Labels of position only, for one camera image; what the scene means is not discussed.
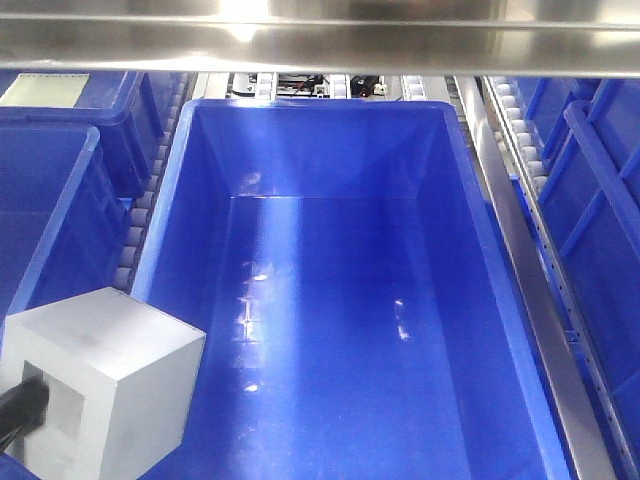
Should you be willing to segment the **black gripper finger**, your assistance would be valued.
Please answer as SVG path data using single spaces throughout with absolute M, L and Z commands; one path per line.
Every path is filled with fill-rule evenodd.
M 1 452 L 25 430 L 42 424 L 48 405 L 48 385 L 31 377 L 1 394 Z

